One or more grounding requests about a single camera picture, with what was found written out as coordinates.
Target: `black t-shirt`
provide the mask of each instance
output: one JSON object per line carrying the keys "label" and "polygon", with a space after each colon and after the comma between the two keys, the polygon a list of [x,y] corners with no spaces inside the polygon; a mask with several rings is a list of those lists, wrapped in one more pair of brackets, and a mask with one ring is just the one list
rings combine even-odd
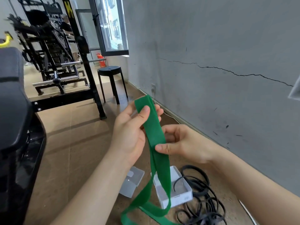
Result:
{"label": "black t-shirt", "polygon": [[65,31],[72,31],[72,28],[69,24],[67,24],[66,22],[62,22],[60,24],[60,29],[65,30]]}

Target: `yellow handle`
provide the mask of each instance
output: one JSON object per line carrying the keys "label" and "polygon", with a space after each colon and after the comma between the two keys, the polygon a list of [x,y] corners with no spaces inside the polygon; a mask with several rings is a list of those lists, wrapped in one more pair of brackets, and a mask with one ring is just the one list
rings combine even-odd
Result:
{"label": "yellow handle", "polygon": [[0,43],[0,48],[7,47],[11,40],[13,40],[13,37],[10,35],[8,31],[5,32],[6,38],[4,43]]}

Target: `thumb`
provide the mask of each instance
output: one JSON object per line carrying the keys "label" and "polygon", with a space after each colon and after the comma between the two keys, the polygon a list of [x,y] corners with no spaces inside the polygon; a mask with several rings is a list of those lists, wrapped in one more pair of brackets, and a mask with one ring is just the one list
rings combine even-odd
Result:
{"label": "thumb", "polygon": [[178,143],[158,144],[155,146],[155,150],[163,154],[173,155],[179,154],[180,147]]}
{"label": "thumb", "polygon": [[150,114],[150,107],[144,106],[141,112],[134,117],[132,120],[130,120],[128,123],[135,128],[140,128],[148,119]]}

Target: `green resistance band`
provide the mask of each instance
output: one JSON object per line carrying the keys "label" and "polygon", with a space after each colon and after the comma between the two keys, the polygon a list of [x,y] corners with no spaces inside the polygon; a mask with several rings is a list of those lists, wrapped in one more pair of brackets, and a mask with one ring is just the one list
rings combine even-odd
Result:
{"label": "green resistance band", "polygon": [[[146,105],[150,107],[150,115],[148,120],[144,123],[144,128],[150,148],[150,164],[152,177],[145,188],[142,189],[139,195],[137,195],[137,197],[132,201],[129,207],[122,212],[121,222],[123,225],[137,225],[137,223],[134,223],[128,218],[127,213],[133,211],[136,208],[140,208],[144,213],[146,213],[160,225],[178,225],[177,223],[173,223],[164,217],[171,208],[170,161],[168,155],[161,154],[155,151],[155,146],[157,144],[166,143],[166,139],[159,124],[152,98],[149,95],[146,95],[135,100],[134,103],[138,112],[140,112]],[[153,178],[156,172],[158,179],[169,198],[168,206],[165,209],[158,208],[154,204],[149,202]]]}

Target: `fire extinguisher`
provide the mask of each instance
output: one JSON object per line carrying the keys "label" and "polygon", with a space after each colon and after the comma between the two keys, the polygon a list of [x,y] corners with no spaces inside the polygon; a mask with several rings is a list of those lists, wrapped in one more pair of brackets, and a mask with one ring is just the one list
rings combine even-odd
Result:
{"label": "fire extinguisher", "polygon": [[[100,53],[97,53],[97,58],[104,58]],[[100,67],[106,67],[105,61],[99,61]]]}

